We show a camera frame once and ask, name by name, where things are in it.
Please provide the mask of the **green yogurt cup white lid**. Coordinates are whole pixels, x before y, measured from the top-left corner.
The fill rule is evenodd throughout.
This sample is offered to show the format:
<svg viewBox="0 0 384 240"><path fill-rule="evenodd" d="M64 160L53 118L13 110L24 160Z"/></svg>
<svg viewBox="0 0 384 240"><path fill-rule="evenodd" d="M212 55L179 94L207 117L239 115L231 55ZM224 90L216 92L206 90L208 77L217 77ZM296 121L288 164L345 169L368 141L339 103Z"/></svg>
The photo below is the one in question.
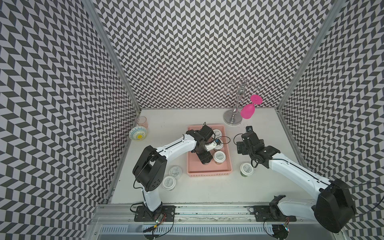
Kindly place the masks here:
<svg viewBox="0 0 384 240"><path fill-rule="evenodd" d="M222 131L219 129L214 129L213 132L214 132L215 139L219 139L223 136Z"/></svg>

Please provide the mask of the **white lid yogurt cup right-near-basket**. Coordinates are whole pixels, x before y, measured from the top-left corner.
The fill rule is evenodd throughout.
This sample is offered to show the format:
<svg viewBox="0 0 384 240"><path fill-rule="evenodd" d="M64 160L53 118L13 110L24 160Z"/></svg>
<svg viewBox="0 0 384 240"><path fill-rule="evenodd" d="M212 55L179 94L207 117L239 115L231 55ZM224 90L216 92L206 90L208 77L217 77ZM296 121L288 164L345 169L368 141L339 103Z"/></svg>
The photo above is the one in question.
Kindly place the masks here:
<svg viewBox="0 0 384 240"><path fill-rule="evenodd" d="M220 140L216 140L215 143L216 143L216 146L214 148L215 151L220 151L224 147L224 144Z"/></svg>

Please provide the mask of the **red label yogurt cup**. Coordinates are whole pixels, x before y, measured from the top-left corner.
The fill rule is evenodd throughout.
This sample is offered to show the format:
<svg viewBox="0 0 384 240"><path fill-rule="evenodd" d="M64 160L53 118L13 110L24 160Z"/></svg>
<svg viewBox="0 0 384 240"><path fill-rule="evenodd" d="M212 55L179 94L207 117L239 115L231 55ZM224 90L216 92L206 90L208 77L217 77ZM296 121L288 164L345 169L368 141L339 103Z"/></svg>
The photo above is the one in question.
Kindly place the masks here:
<svg viewBox="0 0 384 240"><path fill-rule="evenodd" d="M222 163L224 163L227 159L227 156L226 154L223 152L223 151L216 151L214 153L214 161L217 165L221 165Z"/></svg>

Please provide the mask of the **pink perforated plastic basket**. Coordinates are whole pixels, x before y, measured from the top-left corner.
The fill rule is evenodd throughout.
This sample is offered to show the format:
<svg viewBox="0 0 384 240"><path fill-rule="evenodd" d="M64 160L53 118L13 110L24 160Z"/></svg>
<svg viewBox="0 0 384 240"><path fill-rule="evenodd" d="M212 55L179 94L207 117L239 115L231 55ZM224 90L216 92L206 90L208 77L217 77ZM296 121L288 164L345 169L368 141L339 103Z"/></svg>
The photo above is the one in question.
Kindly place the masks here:
<svg viewBox="0 0 384 240"><path fill-rule="evenodd" d="M229 140L221 137L225 144L220 149L226 155L223 163L217 164L214 159L209 164L203 165L196 153L187 153L187 174L190 177L203 177L203 176L223 176L229 175L233 168L231 162L231 155L229 151Z"/></svg>

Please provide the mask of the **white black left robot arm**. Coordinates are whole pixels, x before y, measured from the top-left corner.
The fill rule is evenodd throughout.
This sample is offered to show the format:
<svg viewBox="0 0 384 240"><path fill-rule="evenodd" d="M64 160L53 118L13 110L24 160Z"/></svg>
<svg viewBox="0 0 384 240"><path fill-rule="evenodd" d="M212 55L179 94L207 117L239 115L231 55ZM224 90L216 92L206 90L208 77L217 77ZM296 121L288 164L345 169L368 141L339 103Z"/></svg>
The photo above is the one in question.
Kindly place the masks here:
<svg viewBox="0 0 384 240"><path fill-rule="evenodd" d="M209 164L213 159L211 151L217 145L216 137L211 127L203 125L199 130L188 130L170 144L144 148L133 168L133 174L134 182L141 185L144 206L148 211L154 213L162 206L158 187L164 179L167 163L191 152L197 155L201 164Z"/></svg>

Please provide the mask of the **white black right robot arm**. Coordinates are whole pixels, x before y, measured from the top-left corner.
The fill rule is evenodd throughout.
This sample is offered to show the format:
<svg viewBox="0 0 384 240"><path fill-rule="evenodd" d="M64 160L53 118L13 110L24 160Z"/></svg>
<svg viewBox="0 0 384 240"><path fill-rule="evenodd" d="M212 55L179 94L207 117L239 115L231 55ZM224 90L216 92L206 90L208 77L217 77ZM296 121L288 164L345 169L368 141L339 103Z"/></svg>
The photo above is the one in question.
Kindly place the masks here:
<svg viewBox="0 0 384 240"><path fill-rule="evenodd" d="M285 221L290 217L300 217L317 221L332 233L339 233L356 215L356 207L348 185L342 180L331 181L317 175L305 167L293 162L273 146L265 146L251 126L237 142L238 154L248 155L253 168L262 165L275 171L301 187L311 200L287 199L278 195L262 210L255 210L265 215L266 221Z"/></svg>

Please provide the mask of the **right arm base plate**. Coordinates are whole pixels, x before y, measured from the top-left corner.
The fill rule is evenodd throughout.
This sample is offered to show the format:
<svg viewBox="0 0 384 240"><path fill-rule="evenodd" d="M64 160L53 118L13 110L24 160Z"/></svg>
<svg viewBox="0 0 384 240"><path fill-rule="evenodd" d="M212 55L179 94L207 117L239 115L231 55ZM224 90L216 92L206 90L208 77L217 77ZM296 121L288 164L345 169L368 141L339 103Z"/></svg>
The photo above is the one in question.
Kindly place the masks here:
<svg viewBox="0 0 384 240"><path fill-rule="evenodd" d="M252 206L251 213L255 216L257 222L296 222L295 216L284 215L278 207L271 206Z"/></svg>

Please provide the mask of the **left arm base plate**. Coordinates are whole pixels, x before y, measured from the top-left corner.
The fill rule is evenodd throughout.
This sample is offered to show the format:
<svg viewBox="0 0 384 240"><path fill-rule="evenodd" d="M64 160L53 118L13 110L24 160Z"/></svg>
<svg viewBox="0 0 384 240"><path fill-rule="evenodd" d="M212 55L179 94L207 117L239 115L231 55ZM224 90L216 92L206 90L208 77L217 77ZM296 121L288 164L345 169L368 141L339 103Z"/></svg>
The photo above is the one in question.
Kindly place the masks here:
<svg viewBox="0 0 384 240"><path fill-rule="evenodd" d="M135 222L155 222L158 218L165 218L165 222L173 222L176 213L176 206L161 205L154 212L151 212L147 207L138 206L135 213Z"/></svg>

